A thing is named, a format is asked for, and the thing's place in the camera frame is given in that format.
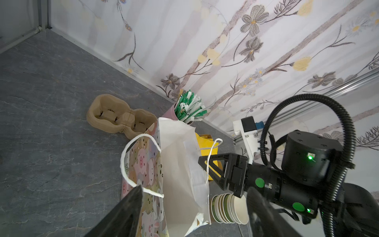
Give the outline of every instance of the flower center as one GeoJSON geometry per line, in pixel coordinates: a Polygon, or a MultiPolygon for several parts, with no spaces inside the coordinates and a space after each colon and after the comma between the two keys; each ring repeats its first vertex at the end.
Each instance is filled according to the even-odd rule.
{"type": "Polygon", "coordinates": [[[353,32],[357,31],[359,29],[359,25],[353,28],[353,32]]]}

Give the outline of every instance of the gray surface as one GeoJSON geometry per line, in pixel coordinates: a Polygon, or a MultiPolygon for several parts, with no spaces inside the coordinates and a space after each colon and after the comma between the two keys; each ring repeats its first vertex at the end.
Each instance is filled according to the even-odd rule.
{"type": "MultiPolygon", "coordinates": [[[[109,93],[159,116],[171,103],[49,30],[0,55],[0,82],[0,236],[84,236],[120,200],[127,142],[87,123],[90,104],[109,93]]],[[[224,134],[195,126],[233,151],[224,134]]],[[[240,231],[216,223],[190,236],[240,231]]]]}

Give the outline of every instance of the gray flower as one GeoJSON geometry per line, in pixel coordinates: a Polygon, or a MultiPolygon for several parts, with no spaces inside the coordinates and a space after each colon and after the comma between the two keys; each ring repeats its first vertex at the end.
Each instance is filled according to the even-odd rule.
{"type": "Polygon", "coordinates": [[[242,21],[245,22],[241,27],[241,31],[243,33],[247,32],[249,30],[249,34],[251,36],[255,36],[259,33],[259,27],[258,24],[264,23],[266,18],[268,17],[268,12],[265,11],[265,6],[263,5],[255,5],[251,9],[250,15],[243,15],[242,21]]]}
{"type": "Polygon", "coordinates": [[[340,86],[342,85],[343,83],[345,82],[348,82],[350,80],[353,80],[357,77],[357,74],[354,74],[354,75],[350,75],[348,76],[345,81],[342,79],[342,78],[338,78],[337,80],[335,80],[333,83],[332,83],[332,86],[340,86]]]}
{"type": "Polygon", "coordinates": [[[167,80],[161,79],[163,86],[170,86],[171,89],[175,89],[175,86],[180,85],[179,77],[174,76],[172,73],[166,77],[167,77],[167,80]]]}
{"type": "Polygon", "coordinates": [[[240,52],[241,55],[246,55],[244,62],[248,63],[254,61],[254,53],[259,53],[259,49],[262,47],[263,43],[260,42],[258,37],[250,39],[246,42],[246,49],[240,52]]]}
{"type": "Polygon", "coordinates": [[[312,89],[314,89],[320,85],[327,86],[333,80],[335,80],[335,72],[328,72],[328,73],[325,73],[322,77],[319,77],[318,75],[314,75],[312,79],[308,80],[308,83],[313,83],[312,89]]]}
{"type": "Polygon", "coordinates": [[[333,131],[332,134],[330,134],[330,135],[327,134],[327,133],[324,133],[323,137],[326,137],[326,138],[329,138],[329,139],[335,139],[339,143],[343,144],[343,133],[341,133],[339,131],[333,131]]]}

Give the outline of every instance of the yellow bag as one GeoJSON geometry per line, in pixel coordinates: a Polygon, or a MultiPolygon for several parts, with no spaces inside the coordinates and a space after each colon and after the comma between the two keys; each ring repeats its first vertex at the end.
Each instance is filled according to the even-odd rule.
{"type": "MultiPolygon", "coordinates": [[[[213,138],[209,134],[199,135],[196,133],[196,139],[197,139],[197,143],[199,144],[200,148],[211,147],[213,145],[213,138]]],[[[201,155],[202,156],[209,155],[209,151],[210,151],[210,149],[201,150],[201,155]]],[[[217,147],[213,148],[212,149],[212,155],[217,155],[217,151],[218,151],[217,147]]],[[[222,164],[220,161],[215,160],[215,161],[213,161],[213,163],[215,165],[217,165],[222,170],[222,164]]],[[[218,173],[211,166],[209,166],[209,168],[211,170],[213,170],[218,175],[218,173]]]]}

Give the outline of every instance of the brown pulp cup carrier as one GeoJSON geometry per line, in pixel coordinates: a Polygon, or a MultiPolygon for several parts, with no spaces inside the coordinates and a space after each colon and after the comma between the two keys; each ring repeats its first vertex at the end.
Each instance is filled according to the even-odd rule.
{"type": "Polygon", "coordinates": [[[109,133],[123,132],[129,139],[144,133],[157,117],[143,109],[131,109],[129,105],[109,94],[95,98],[87,112],[88,123],[109,133]]]}

